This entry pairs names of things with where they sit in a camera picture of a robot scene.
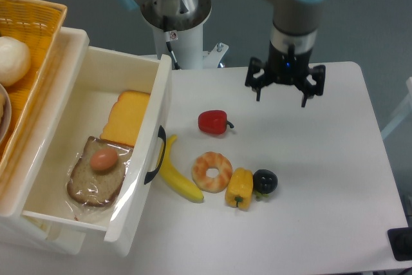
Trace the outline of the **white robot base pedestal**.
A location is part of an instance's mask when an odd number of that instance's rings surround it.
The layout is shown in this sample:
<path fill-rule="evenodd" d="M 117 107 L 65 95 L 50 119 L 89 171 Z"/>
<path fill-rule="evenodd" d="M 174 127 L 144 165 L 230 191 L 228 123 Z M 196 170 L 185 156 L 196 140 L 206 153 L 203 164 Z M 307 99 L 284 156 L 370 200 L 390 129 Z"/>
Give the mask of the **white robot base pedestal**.
<path fill-rule="evenodd" d="M 152 29 L 157 56 L 170 56 L 173 69 L 224 67 L 228 45 L 218 42 L 210 51 L 203 49 L 203 25 L 212 12 L 211 0 L 151 0 L 140 10 Z"/>

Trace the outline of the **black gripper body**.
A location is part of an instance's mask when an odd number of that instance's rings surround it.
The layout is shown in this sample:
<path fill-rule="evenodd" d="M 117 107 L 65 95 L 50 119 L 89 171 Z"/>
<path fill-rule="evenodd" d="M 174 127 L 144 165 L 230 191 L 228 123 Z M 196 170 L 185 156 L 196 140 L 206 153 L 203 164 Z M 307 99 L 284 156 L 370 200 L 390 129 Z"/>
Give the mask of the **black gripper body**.
<path fill-rule="evenodd" d="M 272 83 L 295 86 L 305 97 L 321 96 L 324 92 L 326 66 L 309 66 L 312 50 L 297 53 L 294 45 L 284 52 L 269 46 L 268 61 L 256 57 L 250 59 L 245 86 L 257 93 Z"/>

